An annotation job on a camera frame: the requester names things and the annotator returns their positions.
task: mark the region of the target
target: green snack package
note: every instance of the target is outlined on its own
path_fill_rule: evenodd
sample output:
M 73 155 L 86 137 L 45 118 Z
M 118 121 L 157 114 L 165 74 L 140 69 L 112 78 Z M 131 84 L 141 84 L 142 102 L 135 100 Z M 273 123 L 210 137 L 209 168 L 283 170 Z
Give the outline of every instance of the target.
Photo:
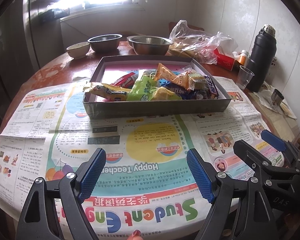
M 127 101 L 149 101 L 153 96 L 153 92 L 157 90 L 157 82 L 143 75 L 137 79 L 133 85 L 131 92 L 127 97 Z

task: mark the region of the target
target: white bowl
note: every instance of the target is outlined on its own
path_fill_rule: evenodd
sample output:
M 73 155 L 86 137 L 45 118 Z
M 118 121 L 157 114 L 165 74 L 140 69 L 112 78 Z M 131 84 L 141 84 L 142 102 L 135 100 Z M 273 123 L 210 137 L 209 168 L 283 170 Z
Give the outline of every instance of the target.
M 88 53 L 89 49 L 89 42 L 80 42 L 68 47 L 67 52 L 70 57 L 73 57 L 74 59 L 79 59 L 83 58 Z

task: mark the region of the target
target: white wall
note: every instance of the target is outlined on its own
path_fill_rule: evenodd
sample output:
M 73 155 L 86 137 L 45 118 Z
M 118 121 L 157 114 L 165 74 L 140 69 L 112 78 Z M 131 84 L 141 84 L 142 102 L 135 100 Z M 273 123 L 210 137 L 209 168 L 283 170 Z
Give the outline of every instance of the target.
M 169 36 L 168 23 L 191 22 L 195 0 L 140 0 L 140 8 L 125 8 L 70 17 L 61 21 L 64 47 L 90 37 L 120 31 Z
M 264 24 L 276 30 L 277 63 L 267 81 L 279 89 L 297 116 L 300 127 L 300 25 L 280 0 L 196 0 L 193 25 L 235 38 L 251 52 Z

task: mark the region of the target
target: window sill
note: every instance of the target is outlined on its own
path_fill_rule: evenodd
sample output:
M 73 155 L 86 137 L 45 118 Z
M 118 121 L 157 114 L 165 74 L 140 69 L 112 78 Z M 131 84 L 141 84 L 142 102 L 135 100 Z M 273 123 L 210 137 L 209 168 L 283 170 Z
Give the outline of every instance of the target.
M 98 12 L 118 11 L 118 10 L 144 10 L 144 9 L 140 6 L 140 4 L 136 4 L 136 3 L 105 5 L 105 6 L 84 9 L 81 11 L 71 13 L 69 16 L 61 18 L 60 21 L 62 22 L 62 21 L 70 20 L 72 18 L 77 18 L 77 17 L 81 17 L 88 14 L 94 14 Z

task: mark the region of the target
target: yellow circle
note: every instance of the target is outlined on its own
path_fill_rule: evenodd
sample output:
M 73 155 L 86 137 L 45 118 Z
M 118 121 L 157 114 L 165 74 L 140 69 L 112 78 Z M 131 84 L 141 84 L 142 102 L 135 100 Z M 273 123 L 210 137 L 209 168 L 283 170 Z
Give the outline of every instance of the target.
M 174 147 L 177 152 L 165 156 L 161 153 L 163 147 Z M 138 126 L 128 135 L 126 150 L 137 161 L 163 163 L 177 157 L 182 152 L 182 145 L 174 126 L 169 123 L 149 123 Z

